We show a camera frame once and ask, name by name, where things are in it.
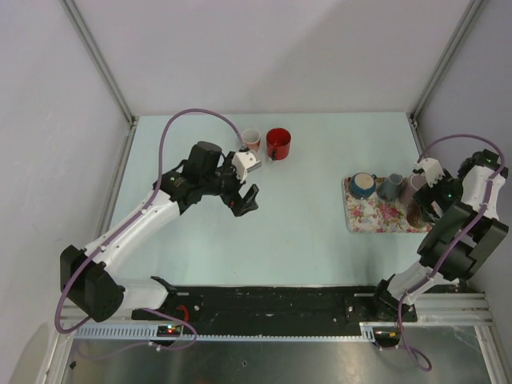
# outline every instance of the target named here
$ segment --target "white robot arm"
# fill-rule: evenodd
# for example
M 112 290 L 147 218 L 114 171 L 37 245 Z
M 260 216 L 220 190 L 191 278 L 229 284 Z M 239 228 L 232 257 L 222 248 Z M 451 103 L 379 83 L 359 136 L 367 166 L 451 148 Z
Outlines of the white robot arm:
M 162 176 L 147 198 L 115 228 L 79 250 L 69 246 L 61 254 L 61 288 L 87 260 L 69 290 L 68 298 L 97 322 L 119 309 L 159 308 L 169 293 L 169 284 L 160 278 L 143 280 L 120 278 L 121 265 L 150 236 L 178 218 L 203 195 L 218 195 L 242 216 L 256 210 L 256 185 L 242 198 L 239 190 L 249 172 L 261 166 L 255 152 L 230 152 L 218 166 L 222 150 L 215 144 L 199 142 L 187 160 Z
M 456 178 L 433 158 L 416 163 L 414 169 L 427 181 L 414 200 L 423 219 L 434 227 L 418 248 L 420 260 L 377 287 L 374 297 L 392 314 L 400 300 L 407 310 L 433 286 L 469 279 L 509 229 L 496 213 L 498 192 L 508 169 L 498 164 L 495 153 L 476 152 L 461 164 Z

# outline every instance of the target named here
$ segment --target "red mug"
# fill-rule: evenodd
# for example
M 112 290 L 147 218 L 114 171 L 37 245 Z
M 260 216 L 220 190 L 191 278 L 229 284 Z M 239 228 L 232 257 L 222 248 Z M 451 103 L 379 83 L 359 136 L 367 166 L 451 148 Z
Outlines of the red mug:
M 283 160 L 290 152 L 291 134 L 284 128 L 273 128 L 266 134 L 266 152 L 272 160 Z

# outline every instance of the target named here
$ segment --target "table surface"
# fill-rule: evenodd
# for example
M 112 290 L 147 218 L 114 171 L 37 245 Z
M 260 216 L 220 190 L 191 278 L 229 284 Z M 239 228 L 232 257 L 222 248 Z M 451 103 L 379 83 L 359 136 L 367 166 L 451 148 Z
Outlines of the table surface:
M 276 126 L 292 135 L 290 155 L 272 162 L 265 141 L 262 168 L 248 185 L 259 209 L 235 218 L 219 197 L 204 197 L 148 240 L 121 275 L 157 275 L 175 285 L 366 285 L 418 259 L 424 234 L 348 231 L 342 180 L 360 171 L 408 175 L 418 152 L 403 113 L 234 114 L 240 131 L 265 137 Z M 169 116 L 140 118 L 112 224 L 128 215 L 157 177 L 158 144 Z M 187 158 L 198 141 L 238 148 L 233 131 L 207 115 L 179 118 L 167 135 L 164 171 Z

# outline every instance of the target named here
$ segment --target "floral cloth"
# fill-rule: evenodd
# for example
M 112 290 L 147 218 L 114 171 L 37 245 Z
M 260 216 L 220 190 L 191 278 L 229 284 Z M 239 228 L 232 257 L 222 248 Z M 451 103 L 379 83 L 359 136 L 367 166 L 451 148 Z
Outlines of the floral cloth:
M 385 178 L 377 178 L 377 188 Z M 375 233 L 425 233 L 430 226 L 418 229 L 406 220 L 406 208 L 395 200 L 384 202 L 374 192 L 367 200 L 357 200 L 349 192 L 350 178 L 343 181 L 345 195 L 345 216 L 349 230 L 352 232 Z

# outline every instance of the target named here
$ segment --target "blue mug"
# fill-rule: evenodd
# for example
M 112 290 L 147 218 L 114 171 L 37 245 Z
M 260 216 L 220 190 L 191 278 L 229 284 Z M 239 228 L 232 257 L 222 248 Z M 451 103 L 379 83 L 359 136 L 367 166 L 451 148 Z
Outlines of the blue mug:
M 367 174 L 366 172 L 359 172 L 350 179 L 349 192 L 357 199 L 366 199 L 375 192 L 375 179 L 377 176 L 374 174 Z

